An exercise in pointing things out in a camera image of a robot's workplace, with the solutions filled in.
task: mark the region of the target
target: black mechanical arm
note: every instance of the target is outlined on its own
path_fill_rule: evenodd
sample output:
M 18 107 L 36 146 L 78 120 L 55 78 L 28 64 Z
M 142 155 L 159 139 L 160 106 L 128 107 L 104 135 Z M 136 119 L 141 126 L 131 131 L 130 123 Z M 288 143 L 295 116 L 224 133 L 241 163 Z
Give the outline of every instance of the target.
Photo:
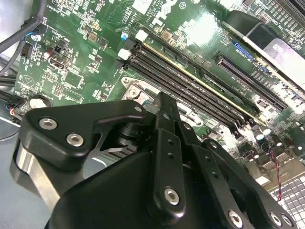
M 136 152 L 84 179 L 100 136 L 104 149 Z M 297 228 L 216 141 L 199 142 L 164 93 L 145 108 L 127 100 L 27 112 L 10 171 L 52 211 L 46 229 Z

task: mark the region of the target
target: screw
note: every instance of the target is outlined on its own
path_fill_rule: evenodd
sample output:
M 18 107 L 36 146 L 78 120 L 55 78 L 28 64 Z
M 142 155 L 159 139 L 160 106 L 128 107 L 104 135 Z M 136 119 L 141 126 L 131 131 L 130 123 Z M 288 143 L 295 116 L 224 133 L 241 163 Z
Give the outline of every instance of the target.
M 45 130 L 53 130 L 57 127 L 57 122 L 51 118 L 43 118 L 39 120 L 39 126 Z
M 284 214 L 282 214 L 282 218 L 283 218 L 283 220 L 290 226 L 290 227 L 292 227 L 292 222 L 291 222 L 291 220 L 290 220 L 290 218 L 288 218 L 286 215 L 284 215 Z
M 83 137 L 78 134 L 69 134 L 66 140 L 71 146 L 75 147 L 79 147 L 84 143 Z
M 129 80 L 128 80 L 127 78 L 124 78 L 124 79 L 123 79 L 123 82 L 124 82 L 124 83 L 129 83 Z
M 170 120 L 170 118 L 167 114 L 164 114 L 163 117 L 166 118 L 167 120 Z
M 137 96 L 137 91 L 134 90 L 134 89 L 131 89 L 131 90 L 129 91 L 129 96 L 130 96 L 130 97 L 136 97 L 136 96 Z
M 184 123 L 184 127 L 185 127 L 186 129 L 188 129 L 188 130 L 191 129 L 190 125 L 188 125 L 187 123 Z
M 172 205 L 177 205 L 179 203 L 178 193 L 172 188 L 167 188 L 164 191 L 165 199 Z
M 270 212 L 270 216 L 276 225 L 278 225 L 279 227 L 282 225 L 280 219 L 273 212 Z
M 142 108 L 138 107 L 138 106 L 135 106 L 134 109 L 138 112 L 142 112 Z
M 215 149 L 217 149 L 217 144 L 215 142 L 211 142 L 211 146 L 213 146 Z
M 240 216 L 235 212 L 230 210 L 228 212 L 230 221 L 237 227 L 237 228 L 242 228 L 243 227 L 243 221 L 240 218 Z

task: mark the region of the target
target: logo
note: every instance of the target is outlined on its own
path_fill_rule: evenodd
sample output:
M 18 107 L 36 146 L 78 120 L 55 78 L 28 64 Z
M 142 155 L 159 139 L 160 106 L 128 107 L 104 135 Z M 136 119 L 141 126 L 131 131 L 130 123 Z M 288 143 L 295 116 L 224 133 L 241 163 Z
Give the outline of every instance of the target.
M 184 10 L 185 7 L 186 7 L 186 3 L 185 3 L 184 1 L 180 2 L 179 8 L 182 9 L 182 10 Z
M 171 7 L 174 6 L 177 3 L 178 0 L 166 0 L 166 3 L 164 3 L 161 6 L 161 10 L 157 12 L 156 17 L 153 19 L 152 24 L 158 24 L 160 26 L 163 25 L 163 22 L 160 21 L 160 18 L 166 19 L 166 15 L 171 12 Z

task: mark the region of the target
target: motherboard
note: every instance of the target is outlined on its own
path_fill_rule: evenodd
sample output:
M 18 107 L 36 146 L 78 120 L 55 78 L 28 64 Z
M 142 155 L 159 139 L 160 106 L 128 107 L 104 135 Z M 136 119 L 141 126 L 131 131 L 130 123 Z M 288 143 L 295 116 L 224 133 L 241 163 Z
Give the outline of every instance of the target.
M 165 91 L 200 139 L 274 169 L 270 149 L 281 164 L 305 155 L 305 93 L 226 19 L 234 11 L 259 20 L 303 59 L 305 16 L 288 2 L 49 0 L 41 32 L 25 38 L 14 93 L 28 102 L 16 112 L 39 107 L 37 98 L 143 105 Z

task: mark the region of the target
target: pcie slot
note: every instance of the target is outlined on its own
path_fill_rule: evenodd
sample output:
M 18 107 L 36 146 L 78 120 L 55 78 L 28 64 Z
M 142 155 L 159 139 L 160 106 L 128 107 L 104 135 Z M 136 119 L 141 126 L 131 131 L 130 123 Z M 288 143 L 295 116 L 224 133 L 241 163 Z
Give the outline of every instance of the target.
M 252 91 L 257 93 L 261 98 L 266 100 L 269 104 L 274 106 L 277 110 L 283 111 L 288 108 L 288 105 L 284 103 L 276 94 L 263 86 L 255 78 L 251 77 L 247 72 L 240 68 L 237 64 L 232 62 L 224 55 L 219 55 L 216 58 L 217 65 L 224 71 L 229 73 L 233 78 L 239 79 L 250 87 Z
M 188 57 L 180 50 L 176 49 L 175 47 L 170 46 L 163 38 L 159 37 L 158 35 L 154 34 L 153 32 L 149 32 L 149 31 L 147 31 L 147 32 L 149 33 L 149 36 L 152 37 L 155 41 L 162 44 L 164 47 L 166 47 L 167 49 L 172 51 L 177 56 L 183 58 L 189 64 L 189 66 L 192 66 L 193 68 L 197 69 L 198 72 L 200 72 L 203 76 L 204 75 L 208 76 L 216 84 L 218 84 L 225 90 L 229 91 L 230 93 L 234 94 L 236 97 L 240 98 L 243 101 L 243 103 L 247 105 L 247 107 L 250 107 L 253 111 L 255 111 L 255 115 L 258 115 L 260 113 L 259 109 L 257 109 L 257 107 L 255 106 L 255 104 L 252 103 L 252 101 L 250 101 L 249 99 L 247 99 L 245 97 L 240 97 L 240 95 L 235 91 L 235 89 L 233 89 L 231 86 L 226 84 L 223 80 L 221 80 L 216 75 L 214 75 L 210 71 L 203 68 L 201 65 L 199 65 L 192 58 Z
M 143 66 L 139 64 L 137 61 L 132 62 L 129 67 L 139 73 L 140 75 L 144 76 L 148 81 L 152 82 L 154 85 L 157 85 L 158 87 L 164 88 L 169 93 L 171 93 L 174 97 L 179 99 L 181 102 L 185 103 L 186 105 L 193 107 L 196 109 L 196 111 L 201 111 L 209 115 L 210 117 L 214 118 L 219 123 L 223 124 L 224 126 L 231 127 L 234 126 L 234 123 L 230 120 L 227 120 L 225 117 L 223 117 L 221 114 L 211 110 L 208 106 L 204 106 L 200 104 L 195 99 L 191 99 L 187 94 L 179 88 L 177 85 L 173 85 L 173 82 L 171 80 L 166 80 L 165 78 L 160 77 L 156 73 L 150 71 L 146 68 L 146 66 Z
M 212 107 L 215 112 L 220 111 L 222 114 L 229 117 L 232 121 L 242 122 L 241 120 L 241 113 L 236 110 L 230 109 L 228 104 L 222 103 L 219 101 L 213 94 L 209 91 L 204 90 L 202 86 L 197 85 L 196 82 L 190 81 L 187 76 L 184 74 L 176 71 L 174 68 L 169 66 L 168 63 L 165 63 L 162 60 L 154 60 L 151 58 L 144 50 L 140 50 L 136 59 L 139 60 L 141 63 L 145 63 L 150 67 L 153 67 L 153 70 L 158 70 L 161 74 L 166 75 L 170 81 L 175 82 L 177 85 L 180 85 L 181 88 L 184 88 L 187 91 L 192 92 L 192 96 L 196 96 L 198 99 L 205 103 L 205 105 Z

